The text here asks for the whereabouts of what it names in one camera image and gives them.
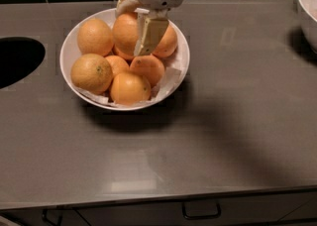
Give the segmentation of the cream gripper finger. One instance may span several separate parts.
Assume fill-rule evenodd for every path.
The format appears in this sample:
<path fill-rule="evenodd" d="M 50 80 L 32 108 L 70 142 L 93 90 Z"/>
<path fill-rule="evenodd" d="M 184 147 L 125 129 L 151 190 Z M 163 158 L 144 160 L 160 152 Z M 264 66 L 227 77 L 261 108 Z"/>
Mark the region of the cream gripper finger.
<path fill-rule="evenodd" d="M 139 0 L 118 0 L 116 6 L 116 16 L 119 17 L 122 14 L 134 12 L 141 6 Z"/>
<path fill-rule="evenodd" d="M 151 54 L 161 41 L 168 25 L 167 9 L 137 10 L 138 39 L 134 49 L 135 56 Z"/>

